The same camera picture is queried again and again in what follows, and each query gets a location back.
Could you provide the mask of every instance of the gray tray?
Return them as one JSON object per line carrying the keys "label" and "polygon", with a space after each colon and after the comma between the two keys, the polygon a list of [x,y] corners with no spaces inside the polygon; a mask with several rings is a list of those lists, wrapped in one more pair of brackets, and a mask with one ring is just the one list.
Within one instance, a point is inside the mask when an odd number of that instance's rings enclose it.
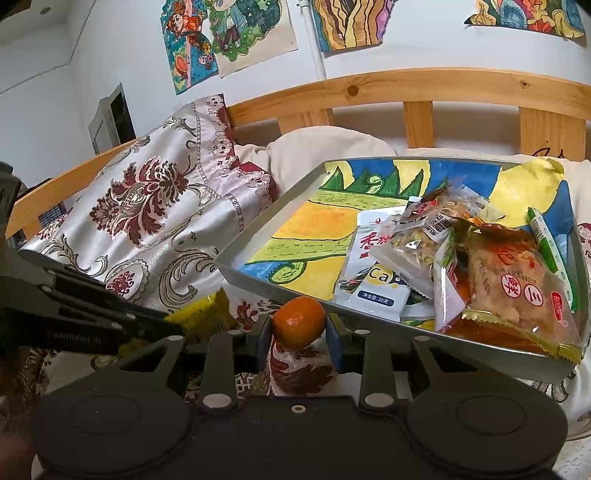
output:
{"label": "gray tray", "polygon": [[[435,157],[422,157],[427,160]],[[396,160],[416,160],[416,157],[396,157]],[[448,160],[488,163],[500,165],[503,170],[517,166],[517,163],[465,158]],[[238,235],[217,257],[216,265],[229,283],[261,297],[285,303],[299,294],[287,288],[253,278],[238,270],[250,260],[271,236],[293,215],[293,213],[320,187],[326,171],[319,165],[302,178],[286,194],[264,211],[252,224]],[[589,279],[576,228],[570,231],[567,247],[567,269],[572,275],[574,287],[579,292],[580,306],[576,319],[580,325],[581,338],[589,337]],[[379,332],[390,339],[410,339],[416,335],[429,335],[437,338],[457,352],[471,356],[492,368],[517,378],[547,383],[562,381],[573,369],[573,363],[563,358],[553,358],[531,352],[485,345],[441,333],[428,332],[403,323],[392,323],[379,317],[348,309],[330,301],[322,301],[327,313],[344,315],[343,321],[351,329],[364,328]]]}

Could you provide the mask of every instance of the wooden bed frame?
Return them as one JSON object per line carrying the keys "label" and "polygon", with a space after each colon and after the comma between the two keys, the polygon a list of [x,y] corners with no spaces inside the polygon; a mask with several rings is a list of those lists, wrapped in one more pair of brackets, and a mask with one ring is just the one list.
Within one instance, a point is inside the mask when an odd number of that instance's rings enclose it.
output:
{"label": "wooden bed frame", "polygon": [[[519,107],[520,152],[549,148],[575,161],[585,156],[585,121],[591,86],[553,77],[473,68],[391,70],[351,75],[270,93],[228,107],[232,127],[277,119],[282,134],[335,125],[333,108],[402,102],[410,148],[434,147],[433,102],[494,103]],[[84,189],[111,158],[133,142],[109,150],[52,179],[14,206],[7,236],[41,230],[38,217]]]}

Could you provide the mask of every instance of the green snack packet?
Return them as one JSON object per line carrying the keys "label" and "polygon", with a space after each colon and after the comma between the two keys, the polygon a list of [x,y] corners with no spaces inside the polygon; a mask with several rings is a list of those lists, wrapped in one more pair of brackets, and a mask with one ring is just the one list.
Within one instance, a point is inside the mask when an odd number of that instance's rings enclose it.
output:
{"label": "green snack packet", "polygon": [[574,312],[577,309],[577,296],[566,272],[566,263],[548,229],[548,225],[546,225],[544,217],[538,209],[529,207],[527,209],[527,220],[530,223],[535,240],[538,242],[538,250],[544,257],[546,265],[552,273],[564,282],[564,296],[569,303],[570,310]]}

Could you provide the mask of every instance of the snack wrapper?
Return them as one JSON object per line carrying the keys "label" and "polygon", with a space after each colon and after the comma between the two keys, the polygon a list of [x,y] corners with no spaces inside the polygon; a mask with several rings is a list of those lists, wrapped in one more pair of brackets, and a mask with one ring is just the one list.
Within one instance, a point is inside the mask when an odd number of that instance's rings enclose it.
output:
{"label": "snack wrapper", "polygon": [[389,241],[391,231],[403,211],[404,207],[389,207],[358,213],[355,238],[349,246],[347,259],[336,282],[333,302],[344,305],[350,299],[375,264],[375,258],[369,250],[373,245]]}
{"label": "snack wrapper", "polygon": [[481,225],[468,233],[470,308],[463,318],[495,324],[574,363],[582,358],[578,325],[563,282],[522,230]]}
{"label": "snack wrapper", "polygon": [[531,230],[534,233],[535,240],[538,242],[538,251],[544,258],[546,265],[552,273],[564,282],[564,296],[569,303],[572,312],[577,309],[577,296],[573,284],[566,271],[566,263],[560,254],[560,250],[550,233],[550,229],[544,220],[540,211],[536,208],[527,209],[527,219]]}
{"label": "snack wrapper", "polygon": [[223,288],[171,313],[165,320],[178,323],[189,343],[203,342],[214,333],[225,332],[237,324],[230,314],[230,301]]}
{"label": "snack wrapper", "polygon": [[437,251],[452,230],[453,218],[493,222],[502,216],[482,196],[466,186],[444,186],[407,207],[392,239],[370,253],[427,298],[435,296],[433,264]]}
{"label": "snack wrapper", "polygon": [[409,295],[410,287],[402,278],[389,268],[375,264],[344,305],[390,322],[399,322]]}
{"label": "snack wrapper", "polygon": [[454,230],[451,230],[436,252],[433,264],[436,332],[451,324],[466,307],[466,302],[456,290],[456,268],[456,235]]}

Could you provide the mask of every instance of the yellow wrapper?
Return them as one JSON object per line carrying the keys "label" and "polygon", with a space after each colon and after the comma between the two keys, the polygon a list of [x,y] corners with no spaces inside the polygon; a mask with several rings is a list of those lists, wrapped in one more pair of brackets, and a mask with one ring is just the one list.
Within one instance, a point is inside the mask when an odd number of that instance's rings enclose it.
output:
{"label": "yellow wrapper", "polygon": [[190,343],[202,342],[214,333],[225,332],[237,324],[230,315],[230,302],[223,288],[171,313],[164,320],[180,325]]}

